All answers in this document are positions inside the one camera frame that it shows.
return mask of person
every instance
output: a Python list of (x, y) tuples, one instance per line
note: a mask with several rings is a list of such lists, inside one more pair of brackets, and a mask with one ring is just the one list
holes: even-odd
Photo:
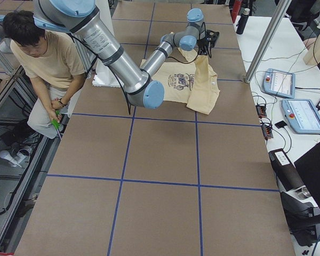
[(85, 82), (75, 44), (67, 34), (38, 28), (30, 11), (8, 13), (3, 28), (38, 96), (27, 124), (53, 139), (58, 134), (51, 121), (61, 119), (56, 110), (67, 112), (70, 117)]

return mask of black bottle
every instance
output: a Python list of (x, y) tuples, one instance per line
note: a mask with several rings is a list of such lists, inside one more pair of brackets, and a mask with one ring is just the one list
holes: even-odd
[(239, 19), (239, 22), (237, 24), (237, 30), (236, 33), (241, 35), (243, 34), (247, 19), (249, 18), (250, 9), (245, 8), (244, 12), (241, 14), (241, 18)]

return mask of khaki pants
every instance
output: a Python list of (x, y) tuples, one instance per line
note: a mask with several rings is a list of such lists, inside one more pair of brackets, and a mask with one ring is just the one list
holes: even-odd
[[(82, 89), (80, 89), (78, 92), (76, 92), (69, 102), (69, 105), (62, 108), (60, 110), (61, 114), (67, 114), (68, 117), (71, 116), (71, 114), (74, 111), (74, 108), (76, 106), (76, 102), (78, 100), (79, 95), (81, 94)], [(62, 98), (65, 95), (66, 91), (58, 90), (53, 87), (49, 87), (49, 95), (50, 99), (55, 98)], [(36, 132), (53, 139), (56, 136), (58, 136), (57, 131), (55, 130), (54, 126), (51, 124), (51, 120), (49, 118), (49, 114), (45, 110), (42, 102), (40, 99), (37, 99), (36, 103), (33, 106), (33, 109), (31, 111), (31, 114), (28, 118), (27, 124)], [(59, 126), (59, 130), (62, 131), (63, 125), (61, 124)]]

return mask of white table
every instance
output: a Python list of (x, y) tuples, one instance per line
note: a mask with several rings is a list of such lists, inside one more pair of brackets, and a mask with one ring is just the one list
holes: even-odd
[[(239, 48), (242, 52), (242, 58), (244, 60), (244, 66), (246, 70), (250, 66), (250, 63), (257, 51), (257, 48), (263, 38), (263, 35), (267, 29), (269, 22), (270, 17), (249, 17), (243, 34), (237, 35)], [(295, 28), (290, 23), (290, 20), (284, 18), (281, 21), (275, 35), (273, 36), (269, 48), (266, 50), (266, 53), (264, 54), (263, 61), (261, 61), (255, 76), (252, 78), (250, 82), (251, 90), (252, 92), (254, 92), (253, 95), (258, 94), (264, 97), (267, 103), (274, 102), (274, 97), (261, 92), (262, 82), (265, 76), (265, 72), (262, 71), (266, 71), (268, 68), (289, 71), (291, 73), (295, 73), (297, 71), (309, 68), (306, 71), (297, 72), (295, 74), (296, 87), (320, 88), (320, 70), (317, 67), (307, 66), (304, 63), (303, 57), (306, 53), (307, 49), (305, 49), (302, 40), (298, 36)], [(320, 99), (320, 90), (296, 90), (295, 98), (310, 99), (314, 104), (317, 104)], [(281, 120), (285, 120), (281, 108), (281, 100), (282, 98), (277, 97), (277, 102), (274, 105), (267, 105), (267, 116), (271, 119), (273, 126), (275, 123)], [(254, 97), (254, 102), (264, 103), (264, 99), (260, 97)], [(290, 146), (290, 139), (287, 132), (284, 129), (277, 129), (275, 126), (274, 129), (285, 138), (286, 146), (284, 150), (287, 151)], [(320, 135), (296, 134), (289, 127), (289, 125), (286, 126), (286, 129), (290, 134), (290, 137), (292, 138), (292, 148), (287, 154), (292, 162), (296, 161), (300, 156), (302, 156), (305, 152), (307, 152), (310, 148), (312, 148), (315, 144), (317, 144), (320, 141)], [(283, 148), (284, 146), (284, 139), (279, 134), (273, 131), (273, 136), (273, 139), (268, 140), (268, 151)], [(292, 237), (292, 239), (294, 242), (296, 255), (301, 255), (301, 253), (304, 250), (309, 250), (309, 255), (311, 255), (313, 247), (301, 247), (296, 242), (294, 237)], [(314, 256), (320, 256), (320, 242), (318, 243)]]

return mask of beige t-shirt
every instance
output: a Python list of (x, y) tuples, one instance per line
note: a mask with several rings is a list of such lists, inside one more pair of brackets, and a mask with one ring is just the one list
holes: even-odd
[(42, 57), (25, 54), (11, 40), (11, 50), (30, 78), (40, 77), (52, 87), (69, 88), (73, 76), (84, 73), (75, 44), (63, 33), (46, 31), (47, 51)]

